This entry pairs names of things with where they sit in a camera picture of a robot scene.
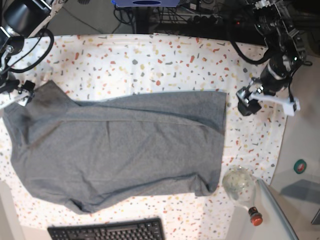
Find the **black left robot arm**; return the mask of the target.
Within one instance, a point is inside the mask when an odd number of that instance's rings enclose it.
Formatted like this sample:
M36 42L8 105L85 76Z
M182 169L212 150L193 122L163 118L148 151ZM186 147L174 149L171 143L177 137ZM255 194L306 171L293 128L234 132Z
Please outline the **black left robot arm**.
M259 60L247 57L234 39L236 18L244 14L263 37L267 51ZM281 105L287 116L300 111L300 101L291 91L293 76L301 66L310 66L301 33L294 27L287 7L281 0L251 0L231 12L226 23L228 40L237 54L251 65L266 63L259 77L236 92L238 111L243 116L261 110L261 101Z

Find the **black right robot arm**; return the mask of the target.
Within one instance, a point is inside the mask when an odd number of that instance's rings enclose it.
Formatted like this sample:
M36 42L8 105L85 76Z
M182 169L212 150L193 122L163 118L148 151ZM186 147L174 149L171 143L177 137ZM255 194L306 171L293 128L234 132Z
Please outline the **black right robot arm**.
M0 102L1 110L13 103L26 106L35 96L35 83L30 80L21 83L15 74L32 70L50 53L55 40L48 25L66 2L66 0L14 0L0 16L4 21L0 23L0 94L8 95L8 100ZM35 35L38 35L36 45L44 36L49 37L46 51L31 65L22 69L13 68L36 48L33 46L15 62L9 63L13 56L22 51L25 39Z

